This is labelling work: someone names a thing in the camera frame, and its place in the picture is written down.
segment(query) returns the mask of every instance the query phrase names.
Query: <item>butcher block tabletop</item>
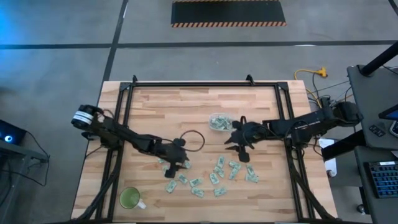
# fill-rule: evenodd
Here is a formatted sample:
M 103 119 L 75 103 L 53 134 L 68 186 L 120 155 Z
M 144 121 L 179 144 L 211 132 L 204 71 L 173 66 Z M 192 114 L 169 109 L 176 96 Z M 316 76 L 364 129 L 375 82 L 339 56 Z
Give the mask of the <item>butcher block tabletop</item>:
M 294 115 L 309 113 L 310 105 L 303 81 L 287 82 Z M 104 82 L 98 103 L 100 108 L 114 112 L 119 84 L 120 82 Z M 120 123 L 126 98 L 124 97 L 122 104 Z M 288 118 L 286 107 L 284 111 L 285 117 Z M 247 147 L 250 164 L 259 176 L 257 184 L 245 181 L 247 170 L 243 163 L 236 178 L 228 180 L 231 172 L 228 162 L 239 161 L 238 153 L 225 150 L 232 145 L 224 145 L 230 137 L 230 132 L 209 128 L 208 120 L 212 113 L 228 113 L 234 119 L 245 115 L 248 121 L 258 123 L 267 119 L 279 119 L 273 87 L 134 88 L 129 128 L 139 134 L 153 134 L 166 139 L 179 138 L 183 132 L 194 129 L 204 135 L 206 143 L 201 151 L 187 152 L 192 167 L 177 172 L 177 186 L 172 194 L 165 191 L 165 186 L 170 182 L 162 171 L 165 163 L 159 164 L 157 157 L 140 154 L 130 143 L 125 143 L 114 222 L 297 221 L 282 141 L 262 141 L 254 145 L 255 150 Z M 187 149 L 199 148 L 202 141 L 195 133 L 188 133 L 184 139 L 187 141 Z M 99 146 L 99 141 L 90 142 L 87 153 Z M 226 158 L 223 168 L 226 176 L 219 177 L 219 184 L 213 185 L 209 174 L 212 173 L 220 155 Z M 98 193 L 105 159 L 106 149 L 100 149 L 85 160 L 72 218 L 81 215 Z M 304 161 L 311 191 L 326 210 L 336 217 L 336 208 L 322 158 L 309 147 L 305 150 Z M 193 195 L 189 183 L 183 185 L 177 179 L 179 174 L 185 174 L 189 180 L 202 178 L 203 183 L 197 187 L 205 191 L 205 196 L 199 198 Z M 135 187 L 140 191 L 141 198 L 147 205 L 146 209 L 125 209 L 120 205 L 119 196 L 126 187 Z M 226 187 L 227 193 L 215 197 L 213 191 L 220 187 Z M 300 193 L 306 213 L 303 193 Z M 108 200 L 109 197 L 106 197 L 104 215 L 108 212 Z

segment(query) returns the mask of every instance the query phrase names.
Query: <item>yellow and black striped mat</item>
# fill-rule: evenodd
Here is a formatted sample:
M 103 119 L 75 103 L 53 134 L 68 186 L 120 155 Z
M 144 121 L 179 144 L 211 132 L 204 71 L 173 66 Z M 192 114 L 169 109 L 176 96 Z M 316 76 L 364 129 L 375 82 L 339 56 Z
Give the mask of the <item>yellow and black striped mat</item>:
M 173 2 L 172 27 L 286 26 L 278 0 L 178 0 Z

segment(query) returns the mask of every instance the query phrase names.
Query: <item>blue light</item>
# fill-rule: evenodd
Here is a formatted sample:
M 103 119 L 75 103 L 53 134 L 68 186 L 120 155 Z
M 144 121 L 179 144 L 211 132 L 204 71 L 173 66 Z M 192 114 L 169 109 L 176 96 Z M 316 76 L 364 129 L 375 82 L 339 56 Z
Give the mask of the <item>blue light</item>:
M 11 141 L 12 141 L 12 137 L 11 137 L 11 136 L 6 136 L 6 137 L 4 138 L 4 140 L 5 140 L 6 142 L 11 142 Z

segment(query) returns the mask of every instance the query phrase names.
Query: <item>green mug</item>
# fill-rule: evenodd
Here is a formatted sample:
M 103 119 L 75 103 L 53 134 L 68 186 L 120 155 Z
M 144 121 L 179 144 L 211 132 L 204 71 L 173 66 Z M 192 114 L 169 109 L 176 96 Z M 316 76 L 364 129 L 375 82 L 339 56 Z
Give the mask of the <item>green mug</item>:
M 135 207 L 145 209 L 146 205 L 140 197 L 139 191 L 135 187 L 128 187 L 120 194 L 119 202 L 125 209 L 132 209 Z

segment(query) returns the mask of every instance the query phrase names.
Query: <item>dollar bill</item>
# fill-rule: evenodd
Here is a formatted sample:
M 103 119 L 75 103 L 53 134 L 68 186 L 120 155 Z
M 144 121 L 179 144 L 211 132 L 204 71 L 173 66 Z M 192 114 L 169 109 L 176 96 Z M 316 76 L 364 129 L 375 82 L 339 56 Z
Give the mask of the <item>dollar bill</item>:
M 216 172 L 221 178 L 224 178 L 224 171 L 218 166 L 214 168 L 214 172 Z
M 197 187 L 192 187 L 191 193 L 193 193 L 194 195 L 196 195 L 196 196 L 198 196 L 200 198 L 203 198 L 205 196 L 205 191 L 200 190 Z
M 214 190 L 214 195 L 215 195 L 216 197 L 221 196 L 221 195 L 224 195 L 224 194 L 226 194 L 226 188 L 225 188 L 225 187 L 222 187 L 222 188 L 220 188 L 220 189 L 215 189 L 215 190 Z
M 162 167 L 163 175 L 166 174 L 166 171 L 167 171 L 168 169 L 169 169 L 168 165 L 164 165 L 164 166 Z
M 246 169 L 248 170 L 249 175 L 255 175 L 253 166 L 250 164 L 246 164 Z
M 225 162 L 225 157 L 223 155 L 219 156 L 217 160 L 217 166 L 222 169 L 224 166 L 224 162 Z
M 254 182 L 254 183 L 258 183 L 259 182 L 259 176 L 246 174 L 246 176 L 244 177 L 244 180 L 245 181 Z
M 228 179 L 233 180 L 236 177 L 236 174 L 238 173 L 238 171 L 239 170 L 237 168 L 232 169 L 231 174 L 229 175 Z
M 186 184 L 186 183 L 188 182 L 188 179 L 187 179 L 183 174 L 178 175 L 178 179 L 179 179 L 183 184 Z
M 166 191 L 171 194 L 176 186 L 177 181 L 171 180 L 170 183 L 166 185 Z
M 185 168 L 191 169 L 191 166 L 192 166 L 192 165 L 191 165 L 190 161 L 185 161 L 185 162 L 184 162 L 184 167 L 185 167 Z
M 238 169 L 238 170 L 240 170 L 242 168 L 242 165 L 235 161 L 230 161 L 229 166 L 232 168 Z
M 211 173 L 209 176 L 212 184 L 218 184 L 220 182 L 215 173 Z
M 201 178 L 198 178 L 198 179 L 190 180 L 189 185 L 191 185 L 191 187 L 195 187 L 195 186 L 201 184 L 202 182 L 203 182 L 203 180 Z

